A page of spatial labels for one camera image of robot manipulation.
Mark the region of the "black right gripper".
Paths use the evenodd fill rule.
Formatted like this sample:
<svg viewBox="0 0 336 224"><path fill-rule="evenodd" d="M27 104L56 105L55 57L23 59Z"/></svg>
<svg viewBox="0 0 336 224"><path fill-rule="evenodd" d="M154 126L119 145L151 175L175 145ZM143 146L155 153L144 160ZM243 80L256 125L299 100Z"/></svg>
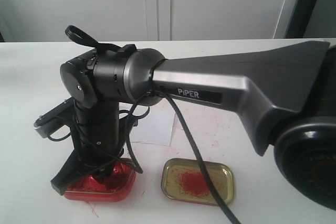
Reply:
<svg viewBox="0 0 336 224"><path fill-rule="evenodd" d="M119 117L118 102L104 101L88 109L75 101L70 125L74 150L51 180L52 188L63 195L68 186L90 175L104 184L137 123L136 116Z"/></svg>

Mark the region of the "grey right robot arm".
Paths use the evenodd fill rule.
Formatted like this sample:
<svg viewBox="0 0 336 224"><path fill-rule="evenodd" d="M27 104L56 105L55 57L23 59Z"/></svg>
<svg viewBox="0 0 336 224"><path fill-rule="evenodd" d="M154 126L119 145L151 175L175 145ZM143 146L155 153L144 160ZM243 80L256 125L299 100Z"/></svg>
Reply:
<svg viewBox="0 0 336 224"><path fill-rule="evenodd" d="M328 42L184 59L135 45L93 47L63 63L60 76L90 138L108 102L152 106L168 94L235 112L258 155L272 145L286 180L335 209L335 47Z"/></svg>

